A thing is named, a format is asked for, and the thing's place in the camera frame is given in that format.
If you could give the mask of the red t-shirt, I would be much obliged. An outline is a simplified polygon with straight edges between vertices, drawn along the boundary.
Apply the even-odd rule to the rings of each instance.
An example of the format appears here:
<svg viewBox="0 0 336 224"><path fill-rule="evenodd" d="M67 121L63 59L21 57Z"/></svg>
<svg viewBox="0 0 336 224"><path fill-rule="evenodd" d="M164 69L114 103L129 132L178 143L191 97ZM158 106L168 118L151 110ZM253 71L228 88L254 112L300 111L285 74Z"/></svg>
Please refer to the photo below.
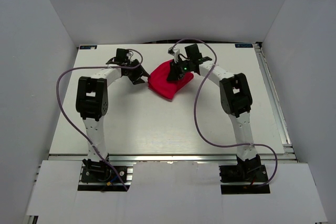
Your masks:
<svg viewBox="0 0 336 224"><path fill-rule="evenodd" d="M172 101L177 92L194 78L194 75L189 72L181 80L168 82L171 61L160 64L148 77L149 89L169 101Z"/></svg>

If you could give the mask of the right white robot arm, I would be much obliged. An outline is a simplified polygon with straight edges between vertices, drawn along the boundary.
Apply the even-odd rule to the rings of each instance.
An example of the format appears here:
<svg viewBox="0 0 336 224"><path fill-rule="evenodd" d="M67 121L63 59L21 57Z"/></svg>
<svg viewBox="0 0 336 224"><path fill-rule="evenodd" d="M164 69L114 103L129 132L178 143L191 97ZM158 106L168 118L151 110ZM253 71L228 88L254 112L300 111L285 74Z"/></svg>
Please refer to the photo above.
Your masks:
<svg viewBox="0 0 336 224"><path fill-rule="evenodd" d="M236 141L233 147L237 149L237 164L222 167L222 181L247 182L254 179L261 170L261 160L251 132L253 99L246 76L224 70L215 59L204 57L196 44L185 47L185 52L186 55L182 56L179 49L168 49L173 60L170 62L167 81L182 80L188 73L194 72L219 87L220 103L232 123Z"/></svg>

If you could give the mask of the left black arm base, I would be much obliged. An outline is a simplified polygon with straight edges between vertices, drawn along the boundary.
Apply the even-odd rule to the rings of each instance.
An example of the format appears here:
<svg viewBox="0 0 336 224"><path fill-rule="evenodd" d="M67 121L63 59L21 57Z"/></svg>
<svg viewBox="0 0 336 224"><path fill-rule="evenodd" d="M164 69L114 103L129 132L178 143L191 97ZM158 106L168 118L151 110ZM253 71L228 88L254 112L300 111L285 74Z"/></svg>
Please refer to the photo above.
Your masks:
<svg viewBox="0 0 336 224"><path fill-rule="evenodd" d="M130 188L130 166L117 165L114 170L103 161L82 160L78 191L126 192Z"/></svg>

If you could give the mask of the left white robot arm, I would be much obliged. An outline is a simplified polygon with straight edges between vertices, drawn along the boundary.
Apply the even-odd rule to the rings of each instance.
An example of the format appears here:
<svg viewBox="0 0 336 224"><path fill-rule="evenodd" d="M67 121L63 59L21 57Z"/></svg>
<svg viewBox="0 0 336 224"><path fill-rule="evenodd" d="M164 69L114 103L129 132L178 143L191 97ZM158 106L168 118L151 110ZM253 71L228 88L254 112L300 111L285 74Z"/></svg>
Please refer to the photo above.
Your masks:
<svg viewBox="0 0 336 224"><path fill-rule="evenodd" d="M149 74L142 67L142 61L140 52L118 48L105 68L78 80L76 111L83 120L89 138L88 156L83 164L98 181L104 182L111 175L103 129L104 116L109 107L108 87L122 77L127 77L133 85L145 83L142 78Z"/></svg>

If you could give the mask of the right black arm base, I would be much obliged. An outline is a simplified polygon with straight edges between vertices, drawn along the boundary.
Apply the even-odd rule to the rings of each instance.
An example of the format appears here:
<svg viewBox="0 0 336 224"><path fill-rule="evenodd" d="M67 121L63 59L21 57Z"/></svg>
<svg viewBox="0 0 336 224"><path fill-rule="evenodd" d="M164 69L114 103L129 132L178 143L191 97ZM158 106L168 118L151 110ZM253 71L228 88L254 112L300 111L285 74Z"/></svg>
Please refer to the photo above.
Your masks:
<svg viewBox="0 0 336 224"><path fill-rule="evenodd" d="M270 194L269 185L261 186L268 181L264 165L247 175L237 165L222 165L219 167L219 175L222 195Z"/></svg>

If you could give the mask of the left blue corner label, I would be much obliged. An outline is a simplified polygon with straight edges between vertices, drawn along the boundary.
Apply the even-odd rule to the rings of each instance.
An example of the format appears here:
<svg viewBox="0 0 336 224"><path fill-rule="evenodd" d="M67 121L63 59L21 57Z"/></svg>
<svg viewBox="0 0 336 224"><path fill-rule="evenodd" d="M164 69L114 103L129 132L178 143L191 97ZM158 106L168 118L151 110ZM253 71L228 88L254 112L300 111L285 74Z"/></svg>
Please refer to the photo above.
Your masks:
<svg viewBox="0 0 336 224"><path fill-rule="evenodd" d="M79 50L95 50L97 49L97 45L81 45Z"/></svg>

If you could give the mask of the blue corner label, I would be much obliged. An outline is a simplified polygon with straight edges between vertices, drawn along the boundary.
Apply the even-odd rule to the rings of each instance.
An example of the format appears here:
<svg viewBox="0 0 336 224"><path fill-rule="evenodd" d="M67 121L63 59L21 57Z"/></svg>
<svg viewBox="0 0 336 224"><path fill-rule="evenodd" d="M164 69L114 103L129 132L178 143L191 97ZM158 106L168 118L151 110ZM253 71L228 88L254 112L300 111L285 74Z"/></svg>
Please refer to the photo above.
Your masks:
<svg viewBox="0 0 336 224"><path fill-rule="evenodd" d="M81 45L79 50L95 50L97 49L97 45Z"/></svg>
<svg viewBox="0 0 336 224"><path fill-rule="evenodd" d="M253 48L253 44L237 43L235 44L236 48Z"/></svg>

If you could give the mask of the right blue corner label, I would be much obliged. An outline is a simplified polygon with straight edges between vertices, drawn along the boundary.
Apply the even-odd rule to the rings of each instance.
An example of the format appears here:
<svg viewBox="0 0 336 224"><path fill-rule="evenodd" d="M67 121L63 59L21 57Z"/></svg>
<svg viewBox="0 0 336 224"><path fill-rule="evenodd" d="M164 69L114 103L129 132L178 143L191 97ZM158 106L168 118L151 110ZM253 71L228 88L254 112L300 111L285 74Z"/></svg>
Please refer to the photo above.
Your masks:
<svg viewBox="0 0 336 224"><path fill-rule="evenodd" d="M237 43L235 44L236 48L253 48L253 44Z"/></svg>

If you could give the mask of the aluminium front table rail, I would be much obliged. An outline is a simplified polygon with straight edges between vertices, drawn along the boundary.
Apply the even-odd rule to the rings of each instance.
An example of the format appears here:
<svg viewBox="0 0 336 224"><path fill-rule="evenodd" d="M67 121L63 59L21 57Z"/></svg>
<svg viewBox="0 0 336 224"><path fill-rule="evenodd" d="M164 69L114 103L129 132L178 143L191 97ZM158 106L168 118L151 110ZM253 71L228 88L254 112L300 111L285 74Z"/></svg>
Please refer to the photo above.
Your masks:
<svg viewBox="0 0 336 224"><path fill-rule="evenodd" d="M275 161L274 155L259 154L262 162L270 163ZM49 161L81 161L86 158L84 155L49 155ZM279 163L297 163L294 153L284 153L277 155ZM236 155L110 155L111 162L137 163L137 162L229 162L236 164Z"/></svg>

